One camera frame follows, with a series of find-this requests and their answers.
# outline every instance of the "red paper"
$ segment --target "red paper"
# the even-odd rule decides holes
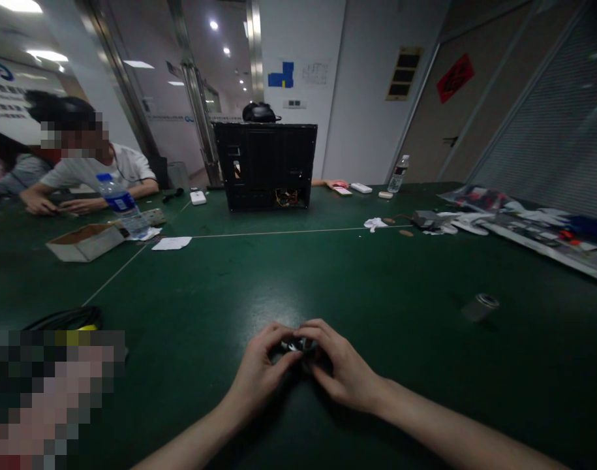
[[[455,65],[442,77],[437,84],[440,101],[444,104],[474,76],[474,69],[468,54],[461,56]]]

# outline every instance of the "black computer case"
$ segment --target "black computer case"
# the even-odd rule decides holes
[[[214,123],[232,211],[307,209],[318,126]]]

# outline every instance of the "white t-shirt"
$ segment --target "white t-shirt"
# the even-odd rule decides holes
[[[115,151],[115,159],[111,165],[106,166],[94,158],[63,158],[41,182],[56,189],[85,183],[98,192],[99,181],[96,175],[101,173],[111,174],[114,181],[126,188],[140,185],[146,178],[157,179],[144,154],[129,147],[111,145]]]

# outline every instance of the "green table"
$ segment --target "green table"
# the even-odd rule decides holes
[[[378,188],[350,198],[316,188],[308,211],[274,213],[230,213],[222,193],[199,207],[173,200],[163,233],[194,236],[186,248],[125,243],[89,264],[59,262],[43,245],[87,219],[3,212],[0,328],[91,299],[105,329],[126,330],[126,376],[81,429],[83,468],[141,460],[221,400],[263,326],[317,317],[378,373],[567,465],[597,468],[597,282],[492,235],[361,229],[368,218],[445,208],[435,194],[455,186],[406,185],[389,202]],[[11,228],[23,232],[6,238]],[[479,292],[501,307],[470,324],[460,310]],[[300,373],[210,467],[342,465],[443,467]]]

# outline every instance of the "water bottle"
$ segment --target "water bottle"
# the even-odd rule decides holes
[[[96,175],[96,178],[100,181],[100,195],[105,198],[109,207],[122,220],[122,225],[129,234],[136,239],[148,235],[150,229],[148,222],[127,189],[116,183],[109,173],[101,173]]]
[[[407,168],[409,168],[409,155],[403,155],[403,159],[396,165],[394,174],[391,176],[390,185],[388,186],[390,193],[398,193],[403,184],[403,177],[407,173]]]

